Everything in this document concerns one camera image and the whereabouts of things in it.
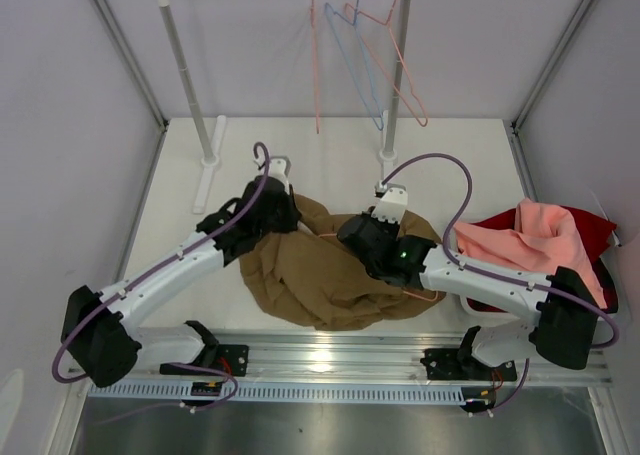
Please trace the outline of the tan brown skirt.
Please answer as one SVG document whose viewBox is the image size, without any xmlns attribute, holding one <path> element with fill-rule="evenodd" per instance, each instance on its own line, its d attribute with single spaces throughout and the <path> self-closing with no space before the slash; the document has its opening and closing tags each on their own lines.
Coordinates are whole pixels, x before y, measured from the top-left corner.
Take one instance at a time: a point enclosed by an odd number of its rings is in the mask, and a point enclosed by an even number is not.
<svg viewBox="0 0 640 455">
<path fill-rule="evenodd" d="M 369 277 L 360 261 L 336 239 L 351 216 L 332 214 L 320 202 L 295 197 L 301 228 L 272 233 L 239 258 L 243 282 L 266 314 L 323 331 L 362 330 L 384 320 L 417 317 L 443 301 L 407 296 Z"/>
</svg>

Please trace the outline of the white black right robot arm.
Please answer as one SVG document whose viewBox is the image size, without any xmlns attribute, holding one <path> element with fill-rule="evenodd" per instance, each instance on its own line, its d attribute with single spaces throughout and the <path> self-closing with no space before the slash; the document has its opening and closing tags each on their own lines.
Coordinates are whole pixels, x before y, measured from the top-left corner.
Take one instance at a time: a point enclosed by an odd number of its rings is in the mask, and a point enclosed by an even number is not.
<svg viewBox="0 0 640 455">
<path fill-rule="evenodd" d="M 538 354 L 565 369 L 585 368 L 598 308 L 577 272 L 518 272 L 452 254 L 430 239 L 399 233 L 396 223 L 369 213 L 348 219 L 337 232 L 367 275 L 388 285 L 469 297 L 516 316 L 496 327 L 475 327 L 456 355 L 458 370 L 479 378 L 491 367 Z"/>
</svg>

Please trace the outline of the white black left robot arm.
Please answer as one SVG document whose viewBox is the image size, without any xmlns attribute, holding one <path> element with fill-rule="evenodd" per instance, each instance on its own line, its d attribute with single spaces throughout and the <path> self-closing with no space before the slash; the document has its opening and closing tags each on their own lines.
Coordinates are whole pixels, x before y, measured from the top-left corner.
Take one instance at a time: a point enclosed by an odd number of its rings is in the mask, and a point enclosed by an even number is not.
<svg viewBox="0 0 640 455">
<path fill-rule="evenodd" d="M 220 368 L 219 342 L 202 323 L 188 320 L 156 330 L 142 328 L 142 322 L 202 276 L 252 251 L 267 235 L 295 231 L 300 218 L 286 175 L 256 177 L 156 265 L 99 292 L 88 286 L 72 292 L 61 350 L 100 388 L 134 369 L 204 375 Z"/>
</svg>

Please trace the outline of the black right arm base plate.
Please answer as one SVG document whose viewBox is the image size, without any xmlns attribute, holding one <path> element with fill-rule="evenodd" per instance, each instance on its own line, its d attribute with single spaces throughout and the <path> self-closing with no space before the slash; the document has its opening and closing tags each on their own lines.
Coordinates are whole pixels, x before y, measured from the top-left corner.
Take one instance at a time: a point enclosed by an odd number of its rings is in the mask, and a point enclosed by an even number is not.
<svg viewBox="0 0 640 455">
<path fill-rule="evenodd" d="M 455 348 L 428 348 L 420 359 L 431 381 L 515 382 L 515 363 L 509 361 L 489 367 L 471 356 L 459 355 Z"/>
</svg>

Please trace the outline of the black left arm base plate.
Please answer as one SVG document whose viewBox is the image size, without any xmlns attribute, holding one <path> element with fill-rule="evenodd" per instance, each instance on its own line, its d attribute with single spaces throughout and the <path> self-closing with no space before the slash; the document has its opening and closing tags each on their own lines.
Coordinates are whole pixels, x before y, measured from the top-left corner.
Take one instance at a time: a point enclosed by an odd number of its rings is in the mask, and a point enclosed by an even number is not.
<svg viewBox="0 0 640 455">
<path fill-rule="evenodd" d="M 214 348 L 205 347 L 190 363 L 164 363 L 160 365 L 161 375 L 203 374 L 211 376 L 206 369 L 217 370 L 234 377 L 244 377 L 247 373 L 250 348 L 248 345 L 220 344 Z"/>
</svg>

